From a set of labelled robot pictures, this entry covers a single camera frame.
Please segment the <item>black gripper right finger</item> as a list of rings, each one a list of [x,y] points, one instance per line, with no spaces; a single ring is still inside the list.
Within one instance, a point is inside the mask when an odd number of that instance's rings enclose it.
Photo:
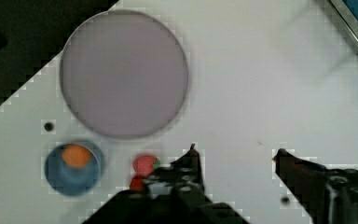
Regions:
[[[278,150],[275,174],[310,215],[313,224],[358,224],[358,170],[328,169]]]

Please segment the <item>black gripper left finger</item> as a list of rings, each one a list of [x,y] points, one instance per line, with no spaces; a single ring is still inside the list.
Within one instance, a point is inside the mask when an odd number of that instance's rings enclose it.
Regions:
[[[159,167],[144,178],[144,191],[151,198],[169,195],[176,187],[195,187],[205,191],[200,154],[195,144],[191,144],[189,150],[169,166]]]

